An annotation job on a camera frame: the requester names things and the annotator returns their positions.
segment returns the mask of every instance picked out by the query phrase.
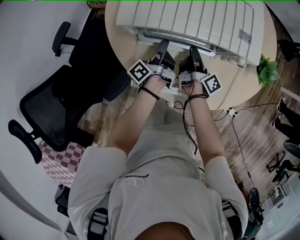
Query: wrist-mounted device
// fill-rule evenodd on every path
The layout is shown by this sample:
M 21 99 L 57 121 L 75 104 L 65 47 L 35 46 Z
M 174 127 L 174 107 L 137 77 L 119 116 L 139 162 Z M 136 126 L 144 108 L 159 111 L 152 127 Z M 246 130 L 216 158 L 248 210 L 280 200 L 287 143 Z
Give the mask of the wrist-mounted device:
M 214 95 L 222 89 L 215 74 L 209 75 L 207 69 L 204 68 L 203 61 L 195 46 L 189 49 L 189 56 L 179 64 L 179 89 L 182 86 L 189 86 L 192 81 L 199 81 L 204 85 L 204 88 L 209 96 Z
M 151 60 L 143 62 L 138 60 L 128 71 L 127 74 L 139 86 L 153 75 L 160 76 L 160 79 L 167 83 L 167 87 L 173 86 L 176 74 L 173 72 L 175 68 L 175 60 L 167 51 L 169 40 L 164 39 Z

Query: white radiator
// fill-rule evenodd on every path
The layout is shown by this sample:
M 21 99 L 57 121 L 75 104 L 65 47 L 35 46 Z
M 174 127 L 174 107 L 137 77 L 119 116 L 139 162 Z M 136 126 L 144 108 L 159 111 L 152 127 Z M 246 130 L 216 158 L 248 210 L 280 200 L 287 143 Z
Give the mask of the white radiator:
M 263 45 L 260 1 L 122 1 L 116 24 L 141 42 L 159 42 L 258 65 Z

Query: white t-shirt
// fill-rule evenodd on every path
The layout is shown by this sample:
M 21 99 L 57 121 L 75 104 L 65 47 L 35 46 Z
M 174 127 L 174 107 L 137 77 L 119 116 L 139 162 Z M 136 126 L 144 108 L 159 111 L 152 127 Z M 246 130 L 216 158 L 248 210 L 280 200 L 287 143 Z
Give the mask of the white t-shirt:
M 87 239 L 89 219 L 99 207 L 108 208 L 105 240 L 134 240 L 160 222 L 183 224 L 196 240 L 233 239 L 222 200 L 235 207 L 244 233 L 247 205 L 226 159 L 216 157 L 206 165 L 203 184 L 195 160 L 185 152 L 186 147 L 180 148 L 187 140 L 173 135 L 168 139 L 164 133 L 164 144 L 159 147 L 155 138 L 161 139 L 160 132 L 153 131 L 152 138 L 146 138 L 149 151 L 133 149 L 128 158 L 117 148 L 86 149 L 68 201 L 79 239 Z M 135 148 L 140 149 L 139 142 Z

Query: hand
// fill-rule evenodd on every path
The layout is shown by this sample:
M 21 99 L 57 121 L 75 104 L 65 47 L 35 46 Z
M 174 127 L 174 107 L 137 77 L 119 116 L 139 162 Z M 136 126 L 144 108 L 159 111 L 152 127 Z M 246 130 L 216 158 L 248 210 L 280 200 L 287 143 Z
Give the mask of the hand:
M 147 82 L 144 84 L 144 87 L 154 94 L 158 95 L 160 91 L 166 86 L 166 84 L 166 82 L 160 79 L 160 76 L 154 75 L 147 80 Z
M 196 80 L 192 81 L 189 86 L 183 86 L 182 89 L 188 97 L 203 94 L 203 84 Z

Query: round wooden table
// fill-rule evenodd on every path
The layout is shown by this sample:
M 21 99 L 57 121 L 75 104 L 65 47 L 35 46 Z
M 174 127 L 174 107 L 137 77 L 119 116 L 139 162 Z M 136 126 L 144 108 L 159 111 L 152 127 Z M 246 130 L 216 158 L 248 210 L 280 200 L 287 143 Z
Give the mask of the round wooden table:
M 108 39 L 116 56 L 124 68 L 129 69 L 138 59 L 148 60 L 153 57 L 157 48 L 138 44 L 135 35 L 131 35 L 123 27 L 116 26 L 116 15 L 119 4 L 119 1 L 107 2 L 105 9 L 105 27 Z M 177 63 L 175 72 L 178 72 L 178 63 L 185 58 L 187 54 L 172 49 L 168 49 L 168 52 Z M 275 27 L 271 15 L 265 5 L 262 53 L 266 58 L 270 58 L 271 61 L 276 59 L 277 38 Z M 221 60 L 220 57 L 211 57 L 210 60 L 203 62 L 208 69 L 208 72 L 216 74 L 223 85 L 223 89 L 220 92 L 207 99 L 211 110 L 228 109 L 231 106 L 239 105 L 250 99 L 261 89 L 258 84 L 256 66 L 247 64 L 240 71 L 232 84 L 240 67 L 226 60 Z M 160 96 L 171 102 L 176 100 L 184 102 L 186 99 L 186 96 L 182 92 L 173 91 L 167 88 L 162 90 Z

